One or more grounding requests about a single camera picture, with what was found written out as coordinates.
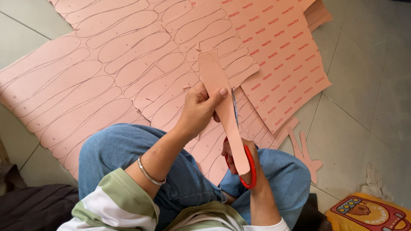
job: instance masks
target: striped shirt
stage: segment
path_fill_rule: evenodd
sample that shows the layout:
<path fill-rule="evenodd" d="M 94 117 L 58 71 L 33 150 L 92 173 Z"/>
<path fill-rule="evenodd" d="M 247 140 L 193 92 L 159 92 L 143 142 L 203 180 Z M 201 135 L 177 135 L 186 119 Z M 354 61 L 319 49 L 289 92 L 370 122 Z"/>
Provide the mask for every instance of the striped shirt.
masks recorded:
<path fill-rule="evenodd" d="M 76 204 L 72 215 L 58 231 L 154 231 L 159 208 L 127 173 L 116 169 Z M 218 201 L 182 210 L 165 230 L 289 231 L 284 219 L 272 226 L 247 225 L 235 209 Z"/>

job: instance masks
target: scissor blade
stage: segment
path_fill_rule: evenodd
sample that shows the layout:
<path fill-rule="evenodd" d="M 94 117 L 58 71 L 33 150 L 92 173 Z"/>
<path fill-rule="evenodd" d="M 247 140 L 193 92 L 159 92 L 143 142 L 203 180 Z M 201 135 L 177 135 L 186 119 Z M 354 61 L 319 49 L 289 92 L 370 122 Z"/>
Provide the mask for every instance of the scissor blade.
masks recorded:
<path fill-rule="evenodd" d="M 237 122 L 237 127 L 238 127 L 237 103 L 236 103 L 236 96 L 234 95 L 234 90 L 233 90 L 233 88 L 231 88 L 231 98 L 233 99 L 234 114 L 235 114 L 235 116 L 236 116 L 236 122 Z"/>

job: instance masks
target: leg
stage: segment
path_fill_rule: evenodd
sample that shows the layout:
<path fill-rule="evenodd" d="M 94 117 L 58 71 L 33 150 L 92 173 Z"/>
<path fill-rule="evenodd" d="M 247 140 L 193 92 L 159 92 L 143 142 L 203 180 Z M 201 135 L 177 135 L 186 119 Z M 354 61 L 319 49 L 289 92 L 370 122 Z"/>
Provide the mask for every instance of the leg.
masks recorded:
<path fill-rule="evenodd" d="M 134 163 L 164 134 L 152 127 L 116 124 L 92 135 L 81 148 L 79 157 L 80 199 L 93 192 L 106 174 Z M 166 228 L 182 209 L 217 201 L 220 197 L 221 190 L 203 176 L 194 158 L 181 150 L 167 182 L 154 198 L 160 208 L 156 230 Z"/>
<path fill-rule="evenodd" d="M 311 182 L 308 168 L 294 156 L 282 151 L 263 148 L 258 150 L 258 154 L 277 208 L 292 230 L 308 198 Z M 220 187 L 228 194 L 239 197 L 231 206 L 250 224 L 251 191 L 241 184 L 238 175 L 232 175 L 229 171 Z"/>

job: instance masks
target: right hand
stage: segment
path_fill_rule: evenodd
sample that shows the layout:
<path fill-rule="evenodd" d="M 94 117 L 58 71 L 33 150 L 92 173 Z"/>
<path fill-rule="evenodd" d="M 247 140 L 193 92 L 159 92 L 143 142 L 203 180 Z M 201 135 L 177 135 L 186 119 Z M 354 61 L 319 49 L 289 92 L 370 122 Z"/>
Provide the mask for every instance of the right hand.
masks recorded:
<path fill-rule="evenodd" d="M 256 146 L 255 146 L 255 144 L 254 144 L 253 141 L 249 141 L 249 140 L 246 140 L 246 139 L 243 139 L 243 138 L 242 138 L 242 143 L 243 143 L 243 145 L 247 145 L 248 149 L 249 149 L 250 152 L 251 152 L 251 156 L 253 156 L 254 164 L 255 164 L 255 167 L 256 167 L 257 181 L 258 181 L 258 179 L 259 179 L 261 176 L 262 176 L 262 177 L 265 177 L 265 176 L 264 176 L 264 173 L 263 173 L 261 164 L 260 164 L 260 159 L 258 158 L 257 148 L 256 148 Z M 222 150 L 222 152 L 221 152 L 221 155 L 224 156 L 224 157 L 225 157 L 225 156 L 228 156 L 228 157 L 227 157 L 227 162 L 228 162 L 228 164 L 229 164 L 229 166 L 230 166 L 231 174 L 238 174 L 237 168 L 236 168 L 236 164 L 234 163 L 233 153 L 232 153 L 232 151 L 231 151 L 231 147 L 230 147 L 229 141 L 226 141 L 226 142 L 223 144 L 223 150 Z M 249 184 L 249 183 L 251 182 L 251 171 L 248 172 L 248 173 L 246 173 L 246 174 L 244 174 L 244 175 L 241 175 L 241 178 L 242 178 L 247 184 Z"/>

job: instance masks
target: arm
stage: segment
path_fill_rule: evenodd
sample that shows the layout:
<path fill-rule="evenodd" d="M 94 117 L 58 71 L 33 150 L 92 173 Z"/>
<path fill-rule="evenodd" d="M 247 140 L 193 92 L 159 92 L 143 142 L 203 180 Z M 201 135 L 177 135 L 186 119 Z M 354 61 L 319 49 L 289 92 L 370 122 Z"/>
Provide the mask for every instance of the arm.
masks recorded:
<path fill-rule="evenodd" d="M 205 129 L 213 116 L 215 107 L 227 96 L 227 93 L 228 90 L 222 88 L 209 98 L 203 83 L 195 85 L 188 91 L 177 125 L 141 157 L 141 163 L 151 178 L 159 182 L 164 181 L 179 152 Z M 152 199 L 155 197 L 160 185 L 147 179 L 137 162 L 125 169 L 125 172 Z"/>
<path fill-rule="evenodd" d="M 227 89 L 220 89 L 209 98 L 202 83 L 187 92 L 177 125 L 141 158 L 152 178 L 164 180 L 179 152 L 207 126 L 215 107 L 227 93 Z M 104 176 L 94 192 L 76 204 L 72 210 L 74 218 L 58 230 L 94 230 L 95 227 L 99 230 L 117 230 L 120 227 L 154 230 L 159 211 L 152 199 L 159 188 L 146 178 L 138 163 L 124 171 L 116 169 Z"/>
<path fill-rule="evenodd" d="M 282 218 L 275 205 L 270 184 L 264 176 L 257 149 L 252 141 L 243 139 L 242 142 L 244 145 L 247 145 L 253 156 L 257 174 L 257 183 L 251 190 L 250 196 L 251 224 L 253 226 L 272 226 L 278 224 L 282 221 Z M 231 173 L 237 174 L 229 142 L 224 143 L 221 155 L 228 155 L 228 163 L 230 165 Z M 247 174 L 243 175 L 242 178 L 247 183 L 249 183 L 251 179 Z"/>

